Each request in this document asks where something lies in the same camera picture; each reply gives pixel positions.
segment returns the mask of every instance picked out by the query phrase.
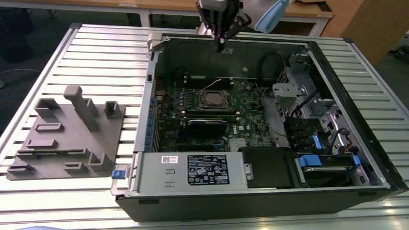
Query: white label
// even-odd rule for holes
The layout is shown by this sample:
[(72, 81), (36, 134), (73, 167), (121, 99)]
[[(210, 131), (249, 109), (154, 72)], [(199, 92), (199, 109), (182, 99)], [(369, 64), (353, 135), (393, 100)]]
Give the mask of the white label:
[(161, 156), (162, 164), (177, 164), (177, 156)]
[(118, 5), (119, 5), (119, 6), (130, 6), (130, 7), (135, 7), (135, 4), (123, 4), (123, 3), (119, 3)]

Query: barcode sticker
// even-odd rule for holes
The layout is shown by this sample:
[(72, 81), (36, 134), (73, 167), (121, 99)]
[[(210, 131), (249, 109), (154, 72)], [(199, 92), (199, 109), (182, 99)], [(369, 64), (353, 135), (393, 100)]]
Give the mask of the barcode sticker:
[(177, 156), (161, 156), (162, 164), (177, 164)]

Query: blue drive release tab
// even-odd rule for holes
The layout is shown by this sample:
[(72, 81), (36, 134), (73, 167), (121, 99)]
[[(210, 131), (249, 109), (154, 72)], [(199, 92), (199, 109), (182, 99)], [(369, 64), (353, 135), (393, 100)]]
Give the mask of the blue drive release tab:
[(298, 162), (301, 167), (322, 166), (318, 155), (303, 155), (298, 158)]

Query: black cable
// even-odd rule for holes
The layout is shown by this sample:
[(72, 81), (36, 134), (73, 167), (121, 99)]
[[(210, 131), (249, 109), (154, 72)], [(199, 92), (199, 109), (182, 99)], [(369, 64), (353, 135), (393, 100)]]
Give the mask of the black cable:
[(175, 67), (171, 71), (170, 71), (170, 80), (174, 80), (174, 78), (177, 77), (175, 74), (177, 74), (177, 71), (182, 69), (183, 70), (183, 73), (187, 71), (187, 68), (185, 66), (178, 66)]
[(346, 130), (346, 129), (345, 128), (339, 128), (337, 130), (337, 132), (334, 133), (334, 137), (333, 137), (331, 142), (330, 142), (330, 147), (327, 148), (327, 152), (326, 152), (327, 155), (330, 155), (330, 153), (331, 153), (331, 148), (333, 148), (334, 142), (337, 140), (337, 136), (342, 132), (342, 130)]
[(281, 60), (281, 62), (282, 62), (282, 68), (286, 67), (285, 60), (283, 60), (282, 56), (281, 56), (277, 52), (270, 51), (270, 52), (265, 53), (265, 54), (261, 56), (261, 58), (258, 59), (258, 61), (257, 61), (257, 66), (255, 66), (255, 78), (257, 78), (258, 80), (262, 80), (262, 73), (261, 73), (261, 72), (262, 72), (262, 66), (263, 66), (263, 62), (265, 62), (265, 60), (266, 60), (266, 58), (267, 58), (269, 56), (271, 56), (271, 57), (278, 57), (279, 60)]
[(269, 123), (267, 123), (267, 128), (269, 128), (278, 136), (282, 136), (282, 137), (287, 138), (286, 135), (278, 133), (278, 132), (269, 126)]
[(298, 104), (298, 106), (294, 108), (294, 110), (291, 111), (289, 117), (291, 117), (294, 115), (294, 113), (303, 107), (303, 105), (311, 100), (311, 98), (317, 95), (318, 93), (318, 89), (315, 89), (311, 94), (309, 94), (309, 96), (305, 98), (303, 102), (301, 102), (301, 104)]

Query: table leg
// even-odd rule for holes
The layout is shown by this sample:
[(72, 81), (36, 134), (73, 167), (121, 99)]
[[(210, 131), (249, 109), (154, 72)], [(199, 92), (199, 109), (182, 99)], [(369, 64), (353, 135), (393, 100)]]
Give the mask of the table leg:
[(319, 37), (321, 33), (325, 29), (326, 23), (327, 23), (329, 19), (326, 18), (319, 18), (317, 23), (314, 24), (311, 31), (309, 32), (309, 36), (311, 37)]
[(138, 14), (141, 17), (141, 26), (150, 27), (150, 10), (149, 9), (138, 9)]

